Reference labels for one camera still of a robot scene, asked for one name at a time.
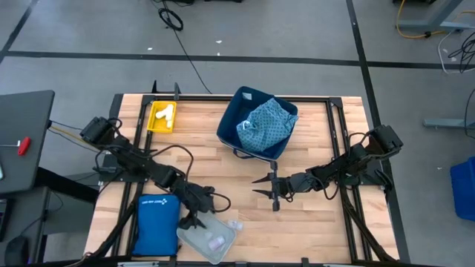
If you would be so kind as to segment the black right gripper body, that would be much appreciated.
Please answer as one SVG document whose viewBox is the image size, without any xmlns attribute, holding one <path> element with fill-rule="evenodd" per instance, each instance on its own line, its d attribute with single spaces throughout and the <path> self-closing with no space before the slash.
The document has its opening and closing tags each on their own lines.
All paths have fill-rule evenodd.
<svg viewBox="0 0 475 267">
<path fill-rule="evenodd" d="M 292 174 L 290 177 L 278 177 L 278 164 L 275 161 L 271 162 L 271 169 L 273 211 L 280 210 L 279 198 L 292 202 L 295 194 L 309 192 L 312 188 L 313 175 L 311 173 L 304 172 Z"/>
</svg>

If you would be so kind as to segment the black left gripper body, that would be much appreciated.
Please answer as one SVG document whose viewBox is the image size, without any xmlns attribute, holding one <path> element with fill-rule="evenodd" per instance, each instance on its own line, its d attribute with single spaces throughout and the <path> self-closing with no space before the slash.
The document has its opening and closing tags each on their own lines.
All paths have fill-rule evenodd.
<svg viewBox="0 0 475 267">
<path fill-rule="evenodd" d="M 182 189 L 181 201 L 191 215 L 196 217 L 198 212 L 214 211 L 214 192 L 214 187 L 189 183 Z"/>
</svg>

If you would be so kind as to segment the clear cup with coloured pills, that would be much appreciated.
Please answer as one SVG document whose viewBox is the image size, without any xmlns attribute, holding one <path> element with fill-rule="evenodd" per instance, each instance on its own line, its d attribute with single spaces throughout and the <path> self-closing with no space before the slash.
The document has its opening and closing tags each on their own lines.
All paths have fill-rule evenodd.
<svg viewBox="0 0 475 267">
<path fill-rule="evenodd" d="M 209 249 L 211 251 L 216 251 L 218 249 L 222 249 L 225 245 L 226 239 L 223 236 L 215 237 L 209 241 Z"/>
</svg>

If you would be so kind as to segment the patterned light blue gown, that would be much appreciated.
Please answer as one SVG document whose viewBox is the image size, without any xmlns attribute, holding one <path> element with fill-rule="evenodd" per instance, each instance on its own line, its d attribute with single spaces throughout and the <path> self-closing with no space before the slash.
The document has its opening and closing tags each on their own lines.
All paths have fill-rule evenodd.
<svg viewBox="0 0 475 267">
<path fill-rule="evenodd" d="M 271 98 L 251 111 L 236 130 L 245 150 L 264 152 L 289 137 L 297 121 L 297 115 L 292 115 L 276 98 Z"/>
</svg>

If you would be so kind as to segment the blue fabric basket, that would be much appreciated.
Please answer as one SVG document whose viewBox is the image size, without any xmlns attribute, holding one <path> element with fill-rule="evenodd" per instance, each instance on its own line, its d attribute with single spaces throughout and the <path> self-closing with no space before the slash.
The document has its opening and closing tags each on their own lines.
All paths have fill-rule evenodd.
<svg viewBox="0 0 475 267">
<path fill-rule="evenodd" d="M 290 136 L 276 145 L 273 145 L 271 148 L 266 149 L 264 152 L 247 151 L 240 143 L 236 126 L 245 120 L 251 111 L 271 98 L 276 98 L 282 108 L 289 111 L 292 115 L 298 116 L 298 108 L 294 104 L 272 94 L 243 86 L 239 88 L 232 97 L 218 125 L 218 139 L 232 148 L 236 156 L 241 159 L 259 158 L 265 161 L 276 160 L 283 153 L 289 141 Z"/>
</svg>

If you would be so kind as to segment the grey plastic bin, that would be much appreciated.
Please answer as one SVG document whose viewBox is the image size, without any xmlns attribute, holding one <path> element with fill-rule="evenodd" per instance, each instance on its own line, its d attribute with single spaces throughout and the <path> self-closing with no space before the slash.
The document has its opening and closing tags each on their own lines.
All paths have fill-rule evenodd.
<svg viewBox="0 0 475 267">
<path fill-rule="evenodd" d="M 226 256 L 229 249 L 232 247 L 237 233 L 233 228 L 230 228 L 223 221 L 219 220 L 212 212 L 202 213 L 198 212 L 197 217 L 206 225 L 206 228 L 200 226 L 190 227 L 189 229 L 177 229 L 177 236 L 198 254 L 205 257 L 210 263 L 217 265 L 221 263 Z M 223 236 L 226 239 L 225 245 L 222 249 L 211 251 L 209 249 L 209 240 L 205 238 L 206 232 L 212 232 L 215 237 Z"/>
</svg>

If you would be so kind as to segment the yellow plastic basket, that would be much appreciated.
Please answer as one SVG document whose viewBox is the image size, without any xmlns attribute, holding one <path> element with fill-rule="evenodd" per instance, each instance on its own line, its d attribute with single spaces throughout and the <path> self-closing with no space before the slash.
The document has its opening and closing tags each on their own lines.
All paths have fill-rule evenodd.
<svg viewBox="0 0 475 267">
<path fill-rule="evenodd" d="M 173 113 L 173 125 L 171 129 L 168 129 L 166 127 L 166 120 L 165 119 L 157 119 L 155 117 L 155 113 L 158 111 L 163 110 L 164 108 L 167 107 L 167 105 L 173 104 L 174 106 L 174 113 Z M 177 103 L 172 102 L 172 101 L 153 101 L 151 103 L 151 110 L 148 118 L 148 123 L 147 123 L 147 130 L 154 132 L 154 133 L 171 133 L 174 128 L 174 121 L 175 121 L 175 115 L 177 112 Z"/>
</svg>

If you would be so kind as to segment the blue first aid pouch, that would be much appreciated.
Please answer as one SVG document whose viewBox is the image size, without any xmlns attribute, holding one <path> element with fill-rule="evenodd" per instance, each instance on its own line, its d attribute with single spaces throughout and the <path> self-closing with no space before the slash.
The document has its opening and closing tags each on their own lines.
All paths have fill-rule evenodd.
<svg viewBox="0 0 475 267">
<path fill-rule="evenodd" d="M 171 194 L 146 194 L 138 201 L 138 235 L 132 254 L 173 256 L 178 251 L 180 201 Z"/>
</svg>

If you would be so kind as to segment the grey table foot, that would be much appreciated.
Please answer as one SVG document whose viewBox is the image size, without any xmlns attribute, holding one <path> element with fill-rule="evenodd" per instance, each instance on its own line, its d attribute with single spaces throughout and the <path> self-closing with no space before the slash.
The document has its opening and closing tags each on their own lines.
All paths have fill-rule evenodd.
<svg viewBox="0 0 475 267">
<path fill-rule="evenodd" d="M 475 130 L 475 121 L 465 122 L 464 119 L 425 119 L 423 125 L 434 128 L 467 128 Z"/>
</svg>

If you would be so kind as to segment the black computer mouse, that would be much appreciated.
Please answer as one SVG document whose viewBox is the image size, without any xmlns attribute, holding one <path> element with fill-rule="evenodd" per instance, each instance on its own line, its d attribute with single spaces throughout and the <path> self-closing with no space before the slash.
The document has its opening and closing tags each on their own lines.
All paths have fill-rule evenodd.
<svg viewBox="0 0 475 267">
<path fill-rule="evenodd" d="M 4 263 L 6 266 L 19 266 L 28 264 L 29 248 L 28 238 L 18 236 L 13 238 L 5 249 Z"/>
</svg>

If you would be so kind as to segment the blue plastic tote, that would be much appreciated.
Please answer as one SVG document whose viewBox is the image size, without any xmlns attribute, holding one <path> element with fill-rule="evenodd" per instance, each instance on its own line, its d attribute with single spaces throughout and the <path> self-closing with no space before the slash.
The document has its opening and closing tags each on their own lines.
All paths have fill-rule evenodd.
<svg viewBox="0 0 475 267">
<path fill-rule="evenodd" d="M 456 215 L 475 222 L 475 156 L 450 169 Z"/>
</svg>

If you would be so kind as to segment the black desk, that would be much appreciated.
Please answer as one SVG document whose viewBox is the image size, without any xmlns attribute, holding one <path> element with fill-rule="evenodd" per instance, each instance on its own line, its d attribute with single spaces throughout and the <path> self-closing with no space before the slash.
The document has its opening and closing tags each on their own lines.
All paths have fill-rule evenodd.
<svg viewBox="0 0 475 267">
<path fill-rule="evenodd" d="M 0 95 L 0 194 L 34 186 L 54 96 L 51 90 Z"/>
</svg>

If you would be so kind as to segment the grey table base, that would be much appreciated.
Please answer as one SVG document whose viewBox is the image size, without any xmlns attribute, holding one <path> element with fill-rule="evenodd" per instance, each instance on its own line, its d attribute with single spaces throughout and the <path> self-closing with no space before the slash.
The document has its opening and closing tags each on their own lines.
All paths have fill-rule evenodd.
<svg viewBox="0 0 475 267">
<path fill-rule="evenodd" d="M 396 17 L 396 28 L 399 30 L 415 30 L 422 32 L 475 30 L 475 24 L 472 25 L 447 20 L 447 17 L 452 14 L 462 0 L 442 0 L 442 4 L 433 12 L 429 19 L 401 20 L 400 15 L 402 14 L 406 1 L 407 0 L 401 0 Z"/>
</svg>

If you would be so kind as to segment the black metal table frame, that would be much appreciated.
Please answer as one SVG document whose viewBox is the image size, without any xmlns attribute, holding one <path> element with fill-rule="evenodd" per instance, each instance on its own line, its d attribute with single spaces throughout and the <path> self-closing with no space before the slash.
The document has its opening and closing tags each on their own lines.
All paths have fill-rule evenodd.
<svg viewBox="0 0 475 267">
<path fill-rule="evenodd" d="M 126 93 L 114 97 L 113 114 L 123 121 L 121 133 L 134 139 L 142 97 Z M 216 136 L 219 122 L 231 96 L 182 95 L 177 100 L 177 117 L 173 133 L 153 133 L 151 149 L 179 144 L 194 155 L 189 180 L 213 186 L 228 197 L 228 211 L 216 214 L 227 223 L 237 220 L 243 230 L 236 230 L 236 239 L 220 266 L 292 266 L 306 257 L 317 263 L 350 263 L 350 247 L 341 202 L 341 191 L 327 200 L 323 191 L 296 194 L 293 202 L 280 199 L 280 211 L 272 211 L 272 201 L 255 190 L 270 190 L 270 182 L 255 183 L 271 171 L 269 163 L 259 159 L 239 159 L 232 149 Z M 297 97 L 299 120 L 283 154 L 278 158 L 278 175 L 286 177 L 304 169 L 323 165 L 334 157 L 333 133 L 330 133 L 326 104 Z M 100 208 L 114 208 L 108 222 L 94 215 L 97 229 L 111 230 L 119 214 L 124 185 L 113 182 L 99 198 Z M 386 197 L 380 187 L 361 185 L 359 193 L 365 222 L 379 244 L 392 257 L 402 260 L 398 252 L 394 227 Z M 99 233 L 90 236 L 86 249 L 96 248 Z"/>
</svg>

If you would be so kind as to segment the red handled tool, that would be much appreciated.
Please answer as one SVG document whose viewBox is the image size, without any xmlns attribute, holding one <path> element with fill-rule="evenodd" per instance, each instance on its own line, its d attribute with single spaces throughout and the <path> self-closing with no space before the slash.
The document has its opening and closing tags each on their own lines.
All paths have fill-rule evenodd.
<svg viewBox="0 0 475 267">
<path fill-rule="evenodd" d="M 17 154 L 23 156 L 27 153 L 31 144 L 31 138 L 26 136 L 23 140 L 18 140 L 16 144 L 1 144 L 0 148 L 16 148 Z"/>
</svg>

